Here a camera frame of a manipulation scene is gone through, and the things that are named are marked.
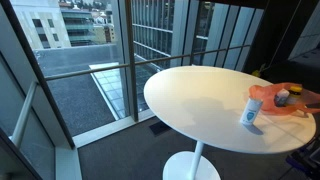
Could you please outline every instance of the table pedestal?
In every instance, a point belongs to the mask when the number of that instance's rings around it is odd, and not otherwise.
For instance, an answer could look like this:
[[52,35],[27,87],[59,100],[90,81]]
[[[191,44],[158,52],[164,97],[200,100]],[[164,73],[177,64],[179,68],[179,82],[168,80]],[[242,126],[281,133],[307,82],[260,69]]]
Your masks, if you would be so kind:
[[203,143],[197,143],[196,151],[183,151],[174,154],[164,166],[163,180],[220,180],[214,166],[201,156]]

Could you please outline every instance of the white building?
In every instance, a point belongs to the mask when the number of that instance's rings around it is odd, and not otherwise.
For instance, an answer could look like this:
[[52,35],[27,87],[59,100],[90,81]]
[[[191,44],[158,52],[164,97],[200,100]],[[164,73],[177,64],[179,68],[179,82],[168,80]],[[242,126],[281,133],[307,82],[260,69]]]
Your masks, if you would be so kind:
[[12,0],[11,4],[32,49],[71,47],[57,0]]

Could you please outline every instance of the plastic bag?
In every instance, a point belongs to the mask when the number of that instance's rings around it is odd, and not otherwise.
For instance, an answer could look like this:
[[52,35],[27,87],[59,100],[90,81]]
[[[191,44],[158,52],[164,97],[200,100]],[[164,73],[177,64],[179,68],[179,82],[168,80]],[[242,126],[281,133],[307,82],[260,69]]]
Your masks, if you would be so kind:
[[301,86],[301,84],[294,83],[280,83],[273,84],[269,86],[258,86],[254,85],[249,88],[250,97],[263,100],[263,105],[261,110],[269,114],[275,115],[287,115],[295,112],[296,110],[301,110],[306,113],[318,113],[320,109],[317,108],[307,108],[308,104],[320,103],[320,94],[314,93],[307,89],[303,89],[301,92],[301,97],[296,102],[295,105],[287,107],[277,107],[274,104],[274,96],[281,89],[290,89],[291,86]]

